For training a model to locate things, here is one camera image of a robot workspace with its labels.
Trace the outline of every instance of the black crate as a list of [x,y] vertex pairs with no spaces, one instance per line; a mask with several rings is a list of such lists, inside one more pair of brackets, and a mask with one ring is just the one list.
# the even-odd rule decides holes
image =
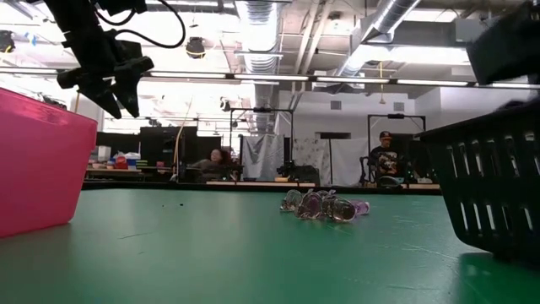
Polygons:
[[540,102],[418,137],[457,237],[502,258],[540,262]]

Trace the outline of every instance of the seated person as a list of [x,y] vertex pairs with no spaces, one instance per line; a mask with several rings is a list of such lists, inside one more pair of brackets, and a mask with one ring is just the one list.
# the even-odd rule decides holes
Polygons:
[[391,147],[392,135],[388,131],[379,135],[381,146],[371,150],[368,164],[376,176],[402,176],[398,171],[399,154]]
[[230,165],[229,152],[224,149],[213,149],[208,159],[200,160],[188,166],[188,168],[199,169],[201,171],[201,178],[204,181],[210,181],[221,178],[223,172],[220,172],[219,169],[226,165]]

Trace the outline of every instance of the baseball cap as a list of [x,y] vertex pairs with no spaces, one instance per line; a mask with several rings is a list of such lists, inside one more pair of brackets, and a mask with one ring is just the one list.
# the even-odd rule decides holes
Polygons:
[[379,134],[379,139],[392,139],[392,134],[388,131],[382,131],[381,134]]

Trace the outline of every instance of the green table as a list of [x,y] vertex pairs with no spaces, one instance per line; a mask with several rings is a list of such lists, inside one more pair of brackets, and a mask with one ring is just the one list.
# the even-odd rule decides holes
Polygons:
[[0,240],[0,303],[538,303],[538,272],[460,243],[442,197],[347,195],[371,214],[335,225],[283,196],[82,192],[71,224]]

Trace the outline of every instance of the pink plastic bin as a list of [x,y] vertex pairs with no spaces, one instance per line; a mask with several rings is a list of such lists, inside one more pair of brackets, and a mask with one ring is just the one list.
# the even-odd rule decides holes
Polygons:
[[0,237],[68,223],[97,122],[0,89]]

